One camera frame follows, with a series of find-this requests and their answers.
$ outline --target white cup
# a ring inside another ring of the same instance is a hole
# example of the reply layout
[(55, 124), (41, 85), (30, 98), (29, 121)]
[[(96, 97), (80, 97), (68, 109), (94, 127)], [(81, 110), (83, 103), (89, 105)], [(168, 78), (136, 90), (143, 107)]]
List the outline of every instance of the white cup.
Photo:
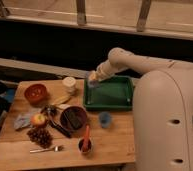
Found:
[(76, 91), (76, 79), (74, 77), (65, 77), (62, 81), (67, 93), (73, 95)]

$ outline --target wooden table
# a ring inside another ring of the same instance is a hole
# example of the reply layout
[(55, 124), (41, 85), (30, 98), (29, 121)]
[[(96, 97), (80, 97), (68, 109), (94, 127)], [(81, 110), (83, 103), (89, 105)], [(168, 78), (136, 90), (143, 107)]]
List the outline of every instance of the wooden table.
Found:
[[(30, 128), (15, 131), (13, 123), (19, 114), (24, 114), (33, 108), (26, 101), (24, 91), (34, 83), (42, 83), (47, 87), (50, 93), (49, 103), (65, 93), (61, 80), (25, 81), (19, 84), (0, 133), (0, 170), (96, 166), (135, 161), (131, 111), (111, 111), (113, 122), (108, 129), (100, 127), (98, 122), (99, 112), (87, 111), (91, 129), (90, 136), (93, 143), (93, 150), (88, 156), (81, 155), (78, 150), (78, 142), (82, 138), (82, 134), (75, 134), (69, 139), (50, 126), (47, 126), (47, 129), (53, 136), (53, 145), (62, 144), (65, 150), (30, 154), (29, 150), (40, 148), (29, 140), (26, 133)], [(83, 84), (83, 80), (77, 80), (77, 93), (67, 104), (83, 107)]]

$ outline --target green tray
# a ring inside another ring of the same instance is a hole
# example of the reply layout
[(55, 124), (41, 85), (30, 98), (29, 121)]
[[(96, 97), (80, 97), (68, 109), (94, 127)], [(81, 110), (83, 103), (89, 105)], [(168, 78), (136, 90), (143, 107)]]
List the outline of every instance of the green tray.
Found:
[(83, 105), (86, 110), (131, 110), (133, 86), (128, 76), (113, 76), (96, 88), (84, 82)]

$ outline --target tray rim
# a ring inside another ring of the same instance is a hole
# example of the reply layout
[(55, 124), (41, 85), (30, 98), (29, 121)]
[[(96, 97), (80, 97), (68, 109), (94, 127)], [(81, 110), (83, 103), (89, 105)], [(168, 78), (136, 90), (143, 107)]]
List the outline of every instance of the tray rim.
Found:
[(87, 85), (87, 80), (85, 79), (84, 81), (84, 94), (83, 94), (83, 106), (86, 108), (86, 110), (89, 111), (102, 111), (102, 110), (123, 110), (123, 111), (129, 111), (132, 110), (132, 99), (133, 99), (133, 81), (130, 76), (120, 76), (120, 75), (114, 75), (113, 77), (104, 80), (105, 82), (110, 82), (114, 79), (123, 79), (126, 80), (128, 84), (128, 90), (130, 91), (129, 93), (131, 94), (130, 96), (130, 105), (97, 105), (97, 104), (87, 104), (87, 92), (89, 90), (88, 85)]

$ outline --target black wall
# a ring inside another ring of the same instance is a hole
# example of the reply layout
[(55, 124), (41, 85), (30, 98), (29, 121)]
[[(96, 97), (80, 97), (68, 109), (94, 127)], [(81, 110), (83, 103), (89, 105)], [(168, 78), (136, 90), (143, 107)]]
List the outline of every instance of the black wall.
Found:
[(0, 21), (0, 57), (92, 70), (113, 47), (193, 62), (193, 41)]

